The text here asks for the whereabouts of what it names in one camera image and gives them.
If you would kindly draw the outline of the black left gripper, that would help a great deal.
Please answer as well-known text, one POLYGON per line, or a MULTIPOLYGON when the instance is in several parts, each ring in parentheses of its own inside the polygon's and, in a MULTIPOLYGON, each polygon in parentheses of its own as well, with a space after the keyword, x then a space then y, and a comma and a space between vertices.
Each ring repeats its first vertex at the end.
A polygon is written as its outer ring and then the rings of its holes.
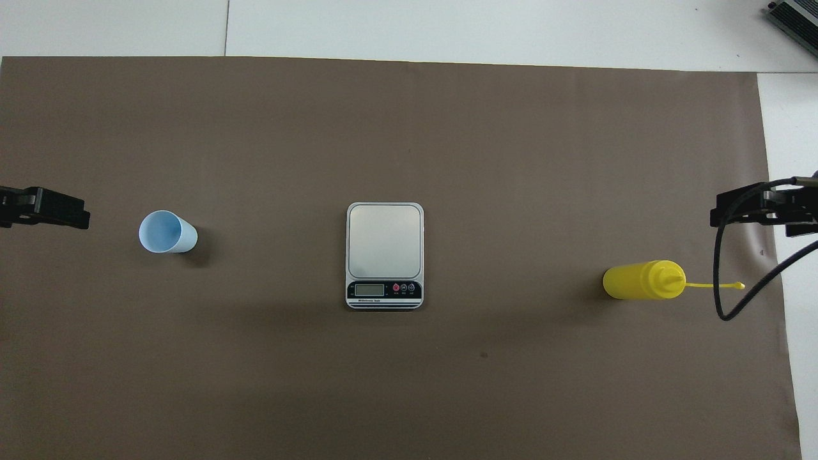
POLYGON ((44 187, 30 187, 29 194, 24 189, 1 187, 1 227, 11 228, 23 224, 24 207, 30 201, 29 220, 32 225, 50 224, 88 229, 90 212, 85 209, 85 200, 65 195, 44 187))

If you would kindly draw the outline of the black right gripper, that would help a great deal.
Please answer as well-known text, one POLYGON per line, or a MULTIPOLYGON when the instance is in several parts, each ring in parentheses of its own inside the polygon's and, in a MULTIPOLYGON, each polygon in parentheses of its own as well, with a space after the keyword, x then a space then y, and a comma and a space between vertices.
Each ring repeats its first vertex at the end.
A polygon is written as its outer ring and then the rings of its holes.
POLYGON ((809 177, 793 177, 791 188, 770 187, 765 192, 754 192, 741 203, 734 204, 745 193, 760 184, 750 184, 716 195, 711 210, 711 227, 718 227, 725 219, 727 224, 750 224, 783 226, 787 238, 797 238, 817 232, 817 174, 809 177))

